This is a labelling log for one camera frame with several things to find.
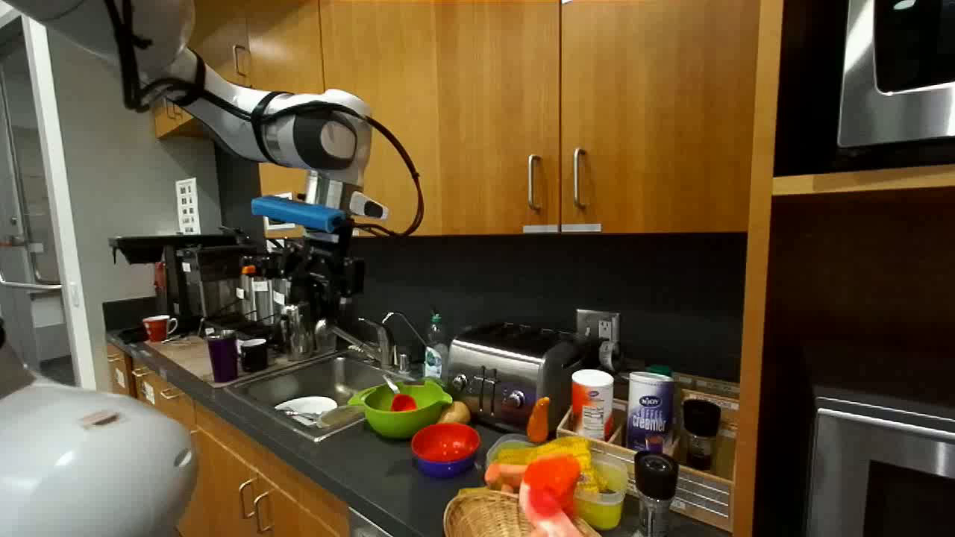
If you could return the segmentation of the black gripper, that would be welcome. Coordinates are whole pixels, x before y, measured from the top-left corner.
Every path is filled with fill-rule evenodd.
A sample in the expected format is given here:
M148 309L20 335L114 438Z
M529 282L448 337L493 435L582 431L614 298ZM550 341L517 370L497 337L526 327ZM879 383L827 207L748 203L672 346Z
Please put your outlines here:
M336 319L339 306L365 291L365 262L345 244L303 240L296 256L296 306L306 327Z

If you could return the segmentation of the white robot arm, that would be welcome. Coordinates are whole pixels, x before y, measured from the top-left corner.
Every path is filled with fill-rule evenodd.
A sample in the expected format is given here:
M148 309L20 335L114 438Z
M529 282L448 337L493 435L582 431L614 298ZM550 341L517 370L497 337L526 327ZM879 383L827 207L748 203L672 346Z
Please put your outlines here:
M345 91L282 92L220 79L187 48L191 0L9 0L14 12L114 64L121 104L169 103L230 152L317 176L303 203L263 197L265 219L336 244L384 210L362 191L382 128ZM0 537L172 537L197 485L177 419L106 391L59 386L0 356Z

